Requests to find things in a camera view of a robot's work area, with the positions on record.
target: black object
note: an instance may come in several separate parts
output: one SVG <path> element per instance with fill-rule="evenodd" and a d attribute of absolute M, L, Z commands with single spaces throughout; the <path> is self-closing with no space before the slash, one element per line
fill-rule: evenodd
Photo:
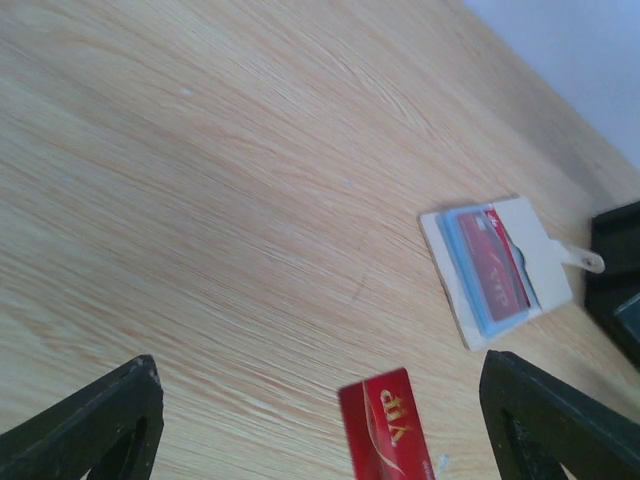
<path fill-rule="evenodd" d="M 2 480 L 147 480 L 162 434 L 153 358 L 115 369 L 0 436 Z"/>
<path fill-rule="evenodd" d="M 602 256 L 606 269 L 587 273 L 585 307 L 640 367 L 640 202 L 595 217 L 591 250 Z"/>
<path fill-rule="evenodd" d="M 505 480 L 640 479 L 640 426 L 511 352 L 487 353 L 480 404 Z"/>

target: red vip card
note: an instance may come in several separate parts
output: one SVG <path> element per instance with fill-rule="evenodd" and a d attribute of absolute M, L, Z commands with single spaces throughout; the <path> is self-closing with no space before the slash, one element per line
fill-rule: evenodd
<path fill-rule="evenodd" d="M 526 311 L 531 302 L 496 211 L 461 213 L 458 225 L 493 320 Z"/>
<path fill-rule="evenodd" d="M 435 480 L 404 368 L 338 396 L 357 480 Z"/>

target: white tab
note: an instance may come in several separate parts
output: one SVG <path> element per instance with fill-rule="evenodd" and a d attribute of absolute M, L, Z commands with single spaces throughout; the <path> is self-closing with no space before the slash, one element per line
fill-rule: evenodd
<path fill-rule="evenodd" d="M 563 264 L 579 267 L 593 273 L 604 272 L 604 259 L 597 253 L 574 245 L 567 245 L 559 240 L 552 239 L 551 245 Z"/>

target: red card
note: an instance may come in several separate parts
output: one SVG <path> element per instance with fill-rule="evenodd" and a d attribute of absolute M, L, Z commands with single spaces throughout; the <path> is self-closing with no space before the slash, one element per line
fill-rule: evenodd
<path fill-rule="evenodd" d="M 462 213 L 458 222 L 494 321 L 529 308 L 509 241 L 495 210 Z"/>
<path fill-rule="evenodd" d="M 338 395 L 357 480 L 435 480 L 404 368 Z"/>

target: light wood surface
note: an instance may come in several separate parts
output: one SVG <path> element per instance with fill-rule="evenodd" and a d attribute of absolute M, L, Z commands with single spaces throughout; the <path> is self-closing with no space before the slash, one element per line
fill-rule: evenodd
<path fill-rule="evenodd" d="M 417 223 L 528 196 L 550 234 L 640 175 L 457 2 L 0 3 L 0 430 L 138 353 L 154 478 L 352 478 L 336 390 L 405 366 L 441 479 L 496 479 Z M 576 304 L 493 345 L 636 420 Z"/>

